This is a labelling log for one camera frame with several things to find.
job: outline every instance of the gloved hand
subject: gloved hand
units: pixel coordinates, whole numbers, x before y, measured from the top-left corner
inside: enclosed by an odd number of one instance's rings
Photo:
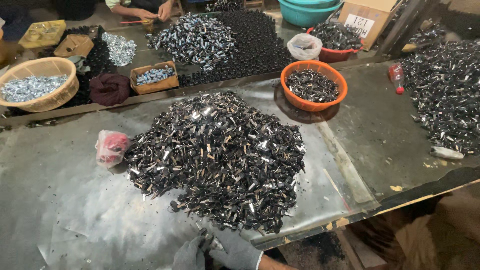
[[[214,232],[225,251],[210,250],[210,256],[232,270],[258,270],[258,264],[264,254],[240,237],[238,233],[227,231]]]
[[[203,236],[198,236],[191,242],[185,242],[173,257],[172,270],[205,270],[204,253],[198,247],[203,239]]]

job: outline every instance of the sleeve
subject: sleeve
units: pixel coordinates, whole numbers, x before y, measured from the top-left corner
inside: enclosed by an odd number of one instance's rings
[[[117,4],[120,4],[120,0],[105,0],[105,4],[111,9]]]

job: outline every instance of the human hand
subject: human hand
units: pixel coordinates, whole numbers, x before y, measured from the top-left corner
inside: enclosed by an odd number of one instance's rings
[[[203,236],[185,242],[173,257],[172,270],[205,270],[204,253],[198,248]]]
[[[212,258],[232,270],[258,270],[263,251],[253,247],[238,233],[216,231],[214,235],[220,240],[226,252],[210,250]]]
[[[160,21],[164,22],[170,18],[170,13],[172,11],[172,2],[167,0],[167,2],[163,3],[158,7],[158,18]]]
[[[135,16],[139,17],[142,20],[156,19],[158,17],[157,14],[153,14],[150,11],[146,11],[144,9],[137,9]]]

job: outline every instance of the red plastic bottle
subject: red plastic bottle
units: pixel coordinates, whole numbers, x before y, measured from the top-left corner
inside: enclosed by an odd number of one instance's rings
[[[395,86],[396,93],[401,95],[405,89],[403,88],[403,68],[400,63],[394,63],[393,65],[388,68],[388,72],[390,74],[390,80],[392,81],[393,85]]]

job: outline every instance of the maroon cloth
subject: maroon cloth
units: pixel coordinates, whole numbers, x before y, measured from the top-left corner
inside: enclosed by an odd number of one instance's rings
[[[120,74],[102,73],[90,80],[90,99],[103,106],[124,102],[130,95],[130,79]]]

